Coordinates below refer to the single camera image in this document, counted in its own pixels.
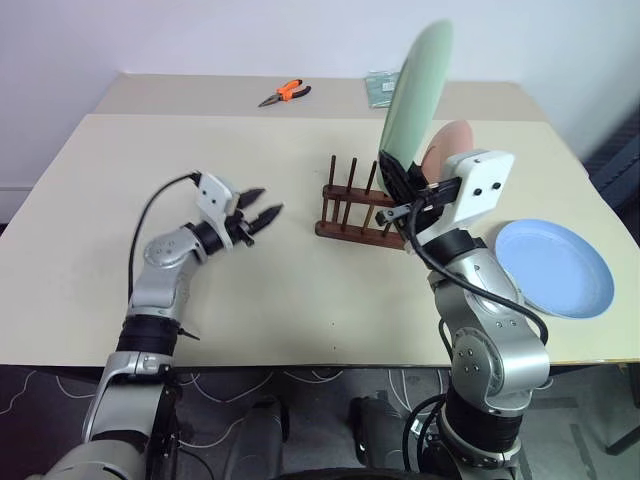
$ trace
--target wire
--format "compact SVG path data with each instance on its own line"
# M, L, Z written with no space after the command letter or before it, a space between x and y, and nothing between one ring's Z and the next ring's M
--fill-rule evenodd
M216 446L220 445L222 442L224 442L227 439L227 437L229 437L229 435L231 434L231 431L233 430L233 428L237 424L242 422L243 420L244 420L244 417L243 418L239 418L238 420L233 422L231 425L229 425L229 427L227 428L227 431L224 432L224 435L222 435L218 440L216 440L213 443L208 443L206 445L194 445L193 443L183 442L182 440L179 440L179 443L183 447L189 447L189 448L212 448L212 447L216 447Z
M476 287L475 285L467 282L466 280L454 275L449 270L447 270L443 265L440 264L435 258L429 255L420 242L418 241L418 235L416 233L416 220L418 218L418 212L422 211L422 209L426 206L427 201L422 197L418 197L418 199L411 205L411 210L409 212L409 219L407 221L409 227L409 241L411 242L411 246L415 250L416 254L422 259L422 261L426 264L427 268L431 270L435 270L440 275L445 277L447 280L452 283L458 285L460 288L464 288L469 292L478 295L480 297L486 298L492 302L498 303L504 307L510 308L511 310L515 310L518 313L521 313L525 317L531 319L533 323L536 324L538 329L540 330L540 340L543 345L547 344L547 340L549 339L549 331L547 330L547 326L542 321L542 319L536 315L534 312L529 310L522 305L519 305L511 300L501 297L500 295L496 295L495 293L491 293L487 290L484 290L480 287Z
M407 421L404 424L404 430L402 432L402 461L404 462L404 469L407 472L411 472L411 463L409 462L409 432L411 432L411 426L415 422L418 414L432 403L436 403L444 399L444 395L434 395L426 400L420 402L416 408L407 417Z
M302 383L309 383L311 385L317 385L319 383L329 383L329 382L333 382L336 378L338 378L340 375L342 375L344 373L344 370L340 370L338 373L336 373L333 377L328 377L328 378L323 378L322 380L307 380L306 378L302 378L302 377L298 377L297 375L294 375L291 372L287 372L286 370L284 370L282 373L284 373L286 376L293 378L294 380L297 380L299 382Z
M91 397L95 397L95 394L90 393L88 395L74 395L73 393L69 393L65 390L65 388L62 386L62 382L60 382L60 377L58 377L56 375L56 382L58 383L58 387L60 387L60 390L62 391L62 393L64 393L67 397L69 398L73 398L73 399L79 399L79 398L91 398Z
M204 468L207 469L209 478L211 478L211 480L216 480L215 477L213 476L213 470L211 470L211 467L209 466L209 464L205 462L200 455L198 455L197 453L190 452L189 450L185 450L184 448L179 448L178 452L184 453L185 455L189 455L190 457L195 458Z
M1 411L0 415L5 415L5 414L9 413L13 409L13 402L15 402L18 399L18 397L20 397L21 395L24 394L24 392L27 391L27 385L29 384L29 379L31 378L31 376L34 373L36 373L36 371L32 370L31 372L29 372L27 374L27 376L24 378L24 385L22 385L22 390L20 390L13 397L11 397L11 400L9 400L9 406L7 408L5 408L3 411Z
M553 377L548 377L546 382L544 382L539 387L536 387L536 390L546 390L547 388L551 388L552 385L553 385Z
M438 333L440 333L440 339L442 343L444 343L444 348L447 350L447 355L449 355L449 360L453 360L453 350L451 349L451 344L447 339L447 335L444 333L444 319L441 318L438 322Z
M319 375L315 370L311 370L311 374L316 377L318 380L335 380L336 378L338 378L340 375L342 375L342 370L340 370L338 373L336 373L335 375L331 375L329 377L323 377L322 375Z
M193 382L195 382L199 378L200 378L200 374L197 374L195 377L191 375L191 380L189 380L188 382L178 382L178 385L180 385L181 387L186 387L187 385L191 385Z
M173 180L170 180L164 185L162 185L158 190L156 190L156 193L154 193L151 196L151 198L147 200L147 203L142 209L142 214L138 219L138 224L136 225L136 229L133 233L133 238L131 239L131 246L129 247L129 266L127 269L127 285L128 285L127 299L128 300L131 300L131 294L133 293L133 258L135 256L136 245L138 244L138 237L140 236L140 231L142 230L142 224L144 223L144 219L147 216L147 213L149 212L151 205L153 204L153 202L155 202L155 200L160 196L162 192L164 192L167 188L171 187L172 185L175 185L176 183L180 183L184 180L191 179L197 185L200 182L200 175L201 175L200 172L196 171L196 172L191 172L186 175L182 175L180 177L174 178Z
M427 417L425 422L422 424L422 427L420 428L420 434L418 435L418 443L416 445L416 458L418 459L419 472L422 472L425 470L425 465L422 462L422 450L424 449L424 438L427 436L427 431L429 430L429 427L433 423L433 420L436 418L436 415L442 408L442 405L444 405L444 400L445 400L445 396L441 395L440 401L436 403L436 406L431 409L431 412L429 412L429 416Z
M407 379L404 376L404 370L400 370L402 372L402 391L404 393L404 400L407 403L407 407L409 407L409 411L411 411L411 402L409 402L409 395L407 395Z
M442 383L442 374L440 373L440 369L436 368L436 373L438 374L438 386L440 388L440 395L444 393L444 384Z
M402 405L405 410L410 412L411 409L408 407L406 403L404 403L404 400L400 398L400 395L398 395L398 392L396 391L396 387L393 384L393 380L391 379L391 369L389 369L389 385L391 386L391 391L393 392L393 395L396 397L396 400L398 400L398 403Z
M232 403L232 402L235 402L236 400L240 400L241 398L246 397L250 393L255 392L256 390L258 390L265 383L267 383L269 380L271 380L271 377L273 377L273 372L270 372L269 375L267 375L267 378L265 378L262 382L260 382L255 387L251 387L249 390L246 390L246 391L236 395L235 397L231 397L229 399L223 400L223 399L220 399L220 398L213 397L213 396L209 395L207 392L205 392L202 389L202 387L198 384L197 378L193 374L191 374L192 383L193 383L193 386L196 387L196 390L198 390L203 397L208 398L209 400L211 400L212 402L215 402L215 403Z

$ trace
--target wooden peg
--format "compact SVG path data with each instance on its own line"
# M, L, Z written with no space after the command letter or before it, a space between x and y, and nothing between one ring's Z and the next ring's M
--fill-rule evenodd
M358 163L358 159L353 157L351 160L351 171L349 172L349 183L347 183L347 193L351 191L351 184L353 184L353 175L356 173L356 163Z
M367 188L365 189L365 195L369 195L371 191L371 185L373 184L373 177L376 174L376 167L378 166L378 162L374 161L371 165L371 173L369 173L369 181L367 182Z
M331 214L331 221L338 221L338 213L340 212L340 197L336 197L335 202L333 202L333 213Z
M329 199L324 197L322 199L322 225L327 222L327 206L329 204Z
M336 156L331 155L331 168L329 169L329 188L333 187L334 173L336 173Z
M373 214L373 207L375 207L375 205L369 205L369 209L367 210L367 216L364 217L364 223L362 224L362 229L360 230L360 233L362 235L364 235L364 231L367 229L367 227L369 226L369 222L371 221L371 215Z
M342 217L342 225L340 226L340 230L344 232L345 228L347 228L347 220L349 219L349 212L351 211L351 202L347 202L347 205L344 207L344 217Z

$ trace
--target floor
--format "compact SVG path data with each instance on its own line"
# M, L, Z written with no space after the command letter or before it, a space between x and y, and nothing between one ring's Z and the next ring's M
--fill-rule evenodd
M318 381L311 371L290 371L307 381ZM320 376L335 371L318 370ZM29 370L0 366L0 413L21 391ZM402 374L391 372L395 388L402 395ZM406 369L409 401L437 393L439 383L433 369ZM442 371L446 388L447 373ZM198 385L209 395L232 398L259 385L270 371L251 369L203 374ZM61 379L67 393L90 395L94 386ZM345 370L331 382L310 384L282 371L274 372L259 389L229 404L205 398L194 384L184 387L178 408L181 421L193 428L192 443L211 443L228 426L242 418L246 409L262 394L281 395L291 410L291 436L284 447L287 472L328 466L358 466L351 433L346 425L349 401L354 396L389 391L386 369ZM30 376L26 391L10 412L0 415L0 468L5 480L22 480L31 473L47 471L66 451L79 442L84 413L90 398L69 398L56 377L45 373ZM604 365L556 376L548 390L537 391L521 429L525 479L638 479L640 444L617 457L604 453L604 445L640 423L640 410L633 406L626 372ZM236 429L220 445L198 450L220 478L226 453ZM179 478L206 479L206 471L190 457L180 460Z

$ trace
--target orange handle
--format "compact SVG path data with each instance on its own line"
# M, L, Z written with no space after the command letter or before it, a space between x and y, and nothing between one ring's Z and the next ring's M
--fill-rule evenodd
M293 98L293 89L300 86L301 83L302 83L302 80L300 79L291 80L289 83L287 83L286 85L276 90L276 92L278 92L281 95L282 100L284 100L285 102L288 102Z

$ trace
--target white wall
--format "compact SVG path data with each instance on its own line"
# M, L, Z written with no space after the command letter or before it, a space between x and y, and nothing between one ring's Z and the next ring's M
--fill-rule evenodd
M0 222L118 71L361 77L443 17L450 77L520 83L578 156L640 98L639 0L2 0Z

